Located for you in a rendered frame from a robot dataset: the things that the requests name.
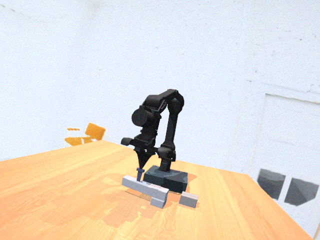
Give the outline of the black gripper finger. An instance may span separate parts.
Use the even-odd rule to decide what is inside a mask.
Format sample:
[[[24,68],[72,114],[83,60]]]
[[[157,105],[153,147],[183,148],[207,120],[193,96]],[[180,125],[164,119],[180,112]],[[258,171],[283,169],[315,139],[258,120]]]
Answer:
[[[137,154],[137,157],[138,157],[138,165],[139,165],[139,169],[141,168],[141,163],[143,161],[143,157],[144,157],[144,153],[146,152],[146,150],[136,150],[136,149],[133,149],[133,151],[136,152]]]
[[[151,158],[151,156],[153,156],[153,155],[156,155],[156,153],[150,154],[150,153],[144,152],[143,155],[144,155],[144,157],[143,157],[140,169],[143,169],[145,164],[148,162],[149,158]]]

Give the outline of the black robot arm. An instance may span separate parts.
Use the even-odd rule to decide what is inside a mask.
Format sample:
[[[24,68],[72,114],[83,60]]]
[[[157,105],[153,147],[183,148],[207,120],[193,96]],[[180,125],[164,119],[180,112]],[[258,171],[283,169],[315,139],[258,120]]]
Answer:
[[[132,116],[131,120],[135,126],[158,130],[160,115],[166,107],[169,111],[169,118],[167,123],[165,141],[160,147],[171,149],[171,156],[168,158],[158,156],[161,159],[158,171],[169,173],[171,171],[171,162],[176,161],[176,146],[174,144],[175,132],[177,127],[178,115],[183,110],[184,98],[179,94],[176,89],[168,89],[160,94],[149,94],[143,103],[139,105]],[[155,133],[150,134],[141,133],[134,137],[134,147],[141,148],[142,150],[147,147],[154,147],[156,144]]]

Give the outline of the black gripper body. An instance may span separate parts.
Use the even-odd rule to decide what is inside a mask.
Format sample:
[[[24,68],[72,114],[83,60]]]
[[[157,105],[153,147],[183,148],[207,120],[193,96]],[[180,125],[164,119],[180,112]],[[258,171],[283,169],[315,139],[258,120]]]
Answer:
[[[142,127],[142,129],[140,130],[140,133],[144,133],[144,134],[151,134],[154,133],[154,137],[156,139],[156,136],[158,135],[158,131],[157,130],[154,130],[154,129],[149,129],[149,128],[145,128],[145,127]],[[134,138],[130,138],[130,137],[124,137],[122,138],[121,140],[121,145],[124,145],[124,146],[128,146],[128,145],[134,145]],[[139,148],[139,147],[134,147],[135,150],[138,150],[138,151],[143,151],[143,149]],[[149,153],[149,154],[155,154],[157,153],[158,156],[160,157],[164,157],[164,158],[169,158],[172,154],[172,150],[170,148],[166,148],[166,147],[155,147],[153,146],[152,148],[151,147],[147,147],[146,148],[146,153]]]

